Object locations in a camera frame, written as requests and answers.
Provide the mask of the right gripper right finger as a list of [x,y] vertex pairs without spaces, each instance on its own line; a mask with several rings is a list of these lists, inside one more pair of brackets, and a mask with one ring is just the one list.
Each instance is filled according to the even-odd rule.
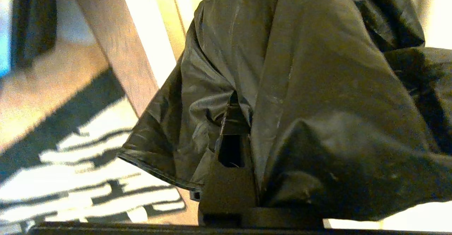
[[321,216],[309,208],[260,208],[260,221],[268,228],[324,228]]

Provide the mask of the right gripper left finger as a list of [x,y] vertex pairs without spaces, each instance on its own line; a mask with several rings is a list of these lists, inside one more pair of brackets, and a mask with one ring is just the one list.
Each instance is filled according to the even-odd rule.
[[233,93],[221,121],[219,137],[201,193],[199,225],[241,228],[247,211],[258,204],[250,126]]

